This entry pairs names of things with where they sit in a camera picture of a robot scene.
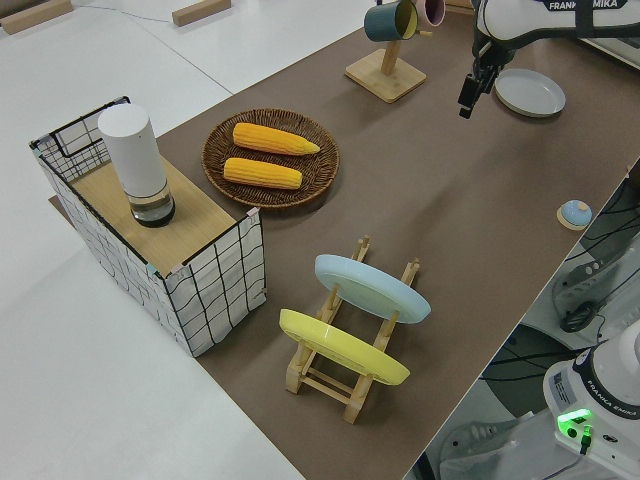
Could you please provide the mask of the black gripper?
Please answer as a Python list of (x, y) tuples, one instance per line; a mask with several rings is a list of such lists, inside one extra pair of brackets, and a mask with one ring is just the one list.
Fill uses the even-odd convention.
[[(478, 75), (479, 92), (490, 94), (495, 82), (495, 70), (499, 64), (500, 48), (492, 42), (476, 45), (472, 49), (474, 56), (472, 73)], [(459, 115), (469, 119), (476, 103), (476, 79), (472, 74), (465, 77), (461, 88), (458, 104), (460, 105)]]

